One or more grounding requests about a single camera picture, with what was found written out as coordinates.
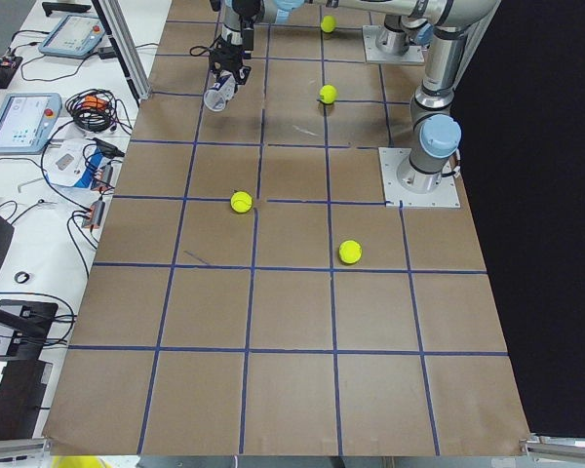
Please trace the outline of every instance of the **black ring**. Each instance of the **black ring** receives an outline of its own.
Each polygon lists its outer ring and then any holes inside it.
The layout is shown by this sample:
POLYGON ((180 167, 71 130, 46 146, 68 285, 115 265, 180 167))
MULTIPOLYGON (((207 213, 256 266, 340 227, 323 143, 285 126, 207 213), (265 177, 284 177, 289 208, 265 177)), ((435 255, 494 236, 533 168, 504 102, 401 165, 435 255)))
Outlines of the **black ring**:
POLYGON ((16 276, 13 279, 19 285, 23 285, 30 279, 30 273, 26 273, 25 271, 19 271, 18 273, 16 273, 16 276))

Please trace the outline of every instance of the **table surface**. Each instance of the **table surface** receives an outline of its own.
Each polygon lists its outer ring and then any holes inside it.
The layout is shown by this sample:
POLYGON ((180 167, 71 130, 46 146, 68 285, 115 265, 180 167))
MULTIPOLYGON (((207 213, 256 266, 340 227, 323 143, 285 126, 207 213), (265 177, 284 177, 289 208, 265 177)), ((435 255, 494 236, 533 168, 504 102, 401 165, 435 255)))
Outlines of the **table surface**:
POLYGON ((214 114, 186 51, 220 24, 174 1, 44 431, 58 453, 519 452, 461 181, 461 209, 384 206, 376 148, 409 145, 422 69, 364 63, 375 15, 336 10, 325 35, 322 14, 258 26, 250 82, 214 114))
MULTIPOLYGON (((165 18, 171 4, 171 0, 159 0, 156 8, 151 7, 148 0, 120 0, 126 22, 131 30, 136 44, 158 43, 165 18)), ((33 6, 30 14, 24 21, 21 29, 51 30, 59 21, 59 14, 53 14, 46 18, 41 8, 41 0, 33 6)), ((19 35, 13 46, 25 44, 42 38, 35 34, 19 35)), ((108 38, 104 38, 102 45, 108 45, 108 38)), ((18 55, 23 55, 24 61, 38 57, 36 47, 20 48, 18 55)), ((151 70, 155 57, 155 48, 139 49, 139 56, 146 72, 151 70)), ((31 63, 24 70, 28 78, 50 79, 57 76, 72 73, 79 60, 69 58, 43 58, 31 63)), ((0 90, 0 104, 8 93, 30 92, 54 92, 59 93, 65 102, 69 97, 91 87, 107 89, 127 104, 127 110, 131 120, 137 117, 138 107, 133 99, 119 63, 116 59, 101 61, 99 58, 90 58, 77 75, 71 78, 59 80, 53 83, 25 82, 20 73, 17 73, 8 90, 0 90)), ((122 112, 120 117, 126 120, 122 112)), ((68 121, 68 115, 58 119, 57 126, 68 121)), ((57 138, 74 135, 70 128, 57 135, 57 138)), ((122 150, 126 150, 130 136, 117 131, 115 133, 104 132, 96 135, 122 150)), ((39 156, 31 156, 31 159, 39 162, 39 156)), ((115 179, 121 169, 115 168, 115 179)), ((18 298, 22 300, 52 300, 51 298, 30 295, 18 295, 14 293, 41 293, 58 296, 69 303, 78 312, 80 301, 87 279, 83 265, 71 243, 65 223, 69 219, 74 207, 56 195, 43 181, 36 181, 18 189, 24 182, 38 179, 40 171, 33 164, 20 160, 0 161, 0 204, 7 200, 14 200, 19 204, 18 213, 34 205, 38 200, 44 199, 52 204, 43 208, 37 208, 23 216, 15 225, 15 234, 3 267, 0 271, 0 299, 18 298), (21 270, 29 272, 32 276, 26 285, 18 285, 14 282, 14 275, 21 270)), ((72 199, 90 205, 98 197, 89 190, 61 189, 61 192, 72 199)), ((0 210, 0 214, 6 216, 10 208, 0 210)), ((91 266, 95 252, 89 245, 75 233, 74 236, 79 248, 89 265, 91 266)), ((59 313, 67 313, 62 303, 59 304, 59 313)), ((60 337, 66 331, 65 325, 54 324, 50 337, 60 337)), ((48 390, 43 402, 43 408, 50 406, 54 398, 55 389, 59 380, 60 369, 66 350, 45 349, 40 359, 53 364, 48 390)), ((4 363, 0 363, 0 372, 4 363)), ((48 416, 47 410, 40 413, 35 436, 40 436, 48 416)))

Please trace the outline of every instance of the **cable bundle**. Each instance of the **cable bundle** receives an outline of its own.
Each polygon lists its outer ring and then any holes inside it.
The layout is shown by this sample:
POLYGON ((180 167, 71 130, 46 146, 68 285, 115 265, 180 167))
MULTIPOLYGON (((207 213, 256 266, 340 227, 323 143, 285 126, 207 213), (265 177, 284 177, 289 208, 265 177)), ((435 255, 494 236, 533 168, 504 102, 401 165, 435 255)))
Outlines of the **cable bundle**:
POLYGON ((108 129, 115 131, 120 126, 124 132, 130 133, 130 121, 124 124, 117 116, 117 105, 121 103, 126 112, 126 106, 120 99, 108 90, 91 89, 70 97, 65 103, 65 109, 71 115, 74 123, 87 132, 99 133, 108 129))

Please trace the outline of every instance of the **light blue joint cap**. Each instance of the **light blue joint cap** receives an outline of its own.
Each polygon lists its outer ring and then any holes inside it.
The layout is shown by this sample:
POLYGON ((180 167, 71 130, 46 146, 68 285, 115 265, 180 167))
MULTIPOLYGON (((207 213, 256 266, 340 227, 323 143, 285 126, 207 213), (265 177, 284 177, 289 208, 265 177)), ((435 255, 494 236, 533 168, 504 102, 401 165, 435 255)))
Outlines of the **light blue joint cap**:
POLYGON ((413 43, 416 46, 428 46, 431 44, 433 38, 433 24, 425 24, 420 28, 416 37, 413 38, 413 43))
POLYGON ((295 8, 299 8, 304 3, 305 0, 275 0, 275 5, 277 5, 277 8, 284 10, 285 12, 291 12, 295 8))
POLYGON ((422 124, 420 144, 434 158, 447 158, 459 147, 459 142, 461 127, 448 115, 434 115, 422 124))
POLYGON ((287 12, 286 10, 278 10, 277 11, 277 17, 275 18, 275 23, 276 24, 286 24, 287 22, 289 22, 289 12, 287 12))

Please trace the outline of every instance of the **white table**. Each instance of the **white table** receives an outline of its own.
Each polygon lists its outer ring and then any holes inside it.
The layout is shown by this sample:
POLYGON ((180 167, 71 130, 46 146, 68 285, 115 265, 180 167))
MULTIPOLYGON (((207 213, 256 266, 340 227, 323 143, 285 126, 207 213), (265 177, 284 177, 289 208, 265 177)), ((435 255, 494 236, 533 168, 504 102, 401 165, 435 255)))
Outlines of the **white table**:
MULTIPOLYGON (((120 4, 123 7, 123 13, 133 34, 135 44, 157 43, 160 40, 171 0, 157 0, 155 8, 152 7, 150 0, 120 0, 120 4)), ((41 0, 38 0, 20 29, 50 31, 57 24, 59 18, 58 13, 46 18, 41 8, 41 0)), ((37 40, 37 38, 42 39, 43 36, 23 33, 16 37, 12 46, 26 44, 37 40)), ((101 45, 109 45, 107 37, 104 38, 101 45)), ((155 48, 139 49, 141 61, 148 74, 154 61, 155 51, 155 48)), ((40 56, 36 47, 22 47, 18 49, 18 55, 23 56, 24 62, 40 56)), ((45 57, 28 65, 24 69, 24 74, 27 78, 54 78, 73 72, 79 62, 80 60, 70 58, 45 57)), ((138 107, 117 59, 102 61, 97 57, 90 58, 81 67, 77 75, 52 83, 26 82, 21 79, 18 71, 9 89, 0 90, 0 105, 5 95, 9 93, 54 92, 59 93, 63 102, 65 102, 69 97, 92 87, 112 91, 117 98, 126 103, 130 119, 133 122, 135 121, 138 107)), ((58 120, 57 126, 65 122, 66 117, 63 114, 61 119, 58 120)), ((120 118, 122 120, 126 118, 123 112, 120 113, 120 118)), ((57 138, 60 138, 61 135, 62 132, 57 135, 57 138)), ((130 141, 130 137, 121 132, 121 130, 116 131, 114 134, 104 132, 97 134, 96 137, 116 145, 121 150, 126 150, 130 141)), ((36 162, 39 162, 39 158, 39 156, 31 157, 36 162)), ((119 173, 118 169, 121 165, 113 166, 116 180, 119 173)), ((17 222, 13 242, 0 271, 0 292, 31 292, 56 295, 67 301, 77 313, 87 280, 84 267, 65 227, 70 214, 77 208, 61 199, 43 180, 27 184, 18 190, 18 185, 40 176, 39 168, 29 162, 0 161, 0 202, 15 200, 19 204, 19 213, 37 203, 39 199, 56 202, 55 205, 33 209, 17 222), (27 271, 32 275, 31 280, 25 285, 18 285, 14 281, 14 275, 21 270, 27 271)), ((91 205, 98 197, 96 193, 89 190, 60 190, 68 197, 85 206, 91 205)), ((10 210, 5 207, 0 213, 7 216, 10 210)), ((75 228, 72 228, 72 230, 76 242, 89 266, 91 266, 95 252, 82 239, 80 234, 75 232, 75 228)), ((53 301, 44 297, 12 294, 0 295, 0 299, 2 298, 53 301)), ((67 309, 61 303, 58 306, 60 314, 67 313, 67 309)), ((50 331, 50 337, 62 336, 67 330, 66 327, 67 325, 54 324, 50 331)), ((44 349, 41 353, 39 359, 50 362, 54 366, 42 405, 43 408, 48 408, 52 403, 65 354, 66 349, 64 347, 44 349)), ((0 372, 3 367, 4 363, 0 363, 0 372)), ((41 411, 35 429, 35 437, 41 435, 47 414, 46 410, 41 411)))

